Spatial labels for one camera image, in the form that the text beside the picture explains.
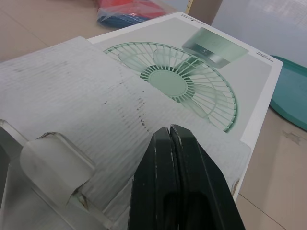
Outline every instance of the fan grille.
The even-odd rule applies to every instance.
[[[113,46],[106,54],[223,131],[235,122],[235,95],[219,72],[185,51],[157,43]]]

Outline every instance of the teal plastic tray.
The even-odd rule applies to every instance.
[[[307,68],[285,58],[270,106],[283,118],[307,131]]]

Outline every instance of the tile floor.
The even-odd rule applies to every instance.
[[[76,36],[95,23],[95,0],[1,0],[0,61]],[[247,230],[307,229],[307,133],[268,109],[236,204]]]

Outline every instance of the black clamp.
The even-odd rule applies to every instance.
[[[128,230],[244,230],[221,170],[192,132],[154,133],[133,179]]]

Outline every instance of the transparent plastic packaging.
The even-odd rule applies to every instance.
[[[165,14],[166,11],[152,0],[99,0],[97,22],[124,28]]]

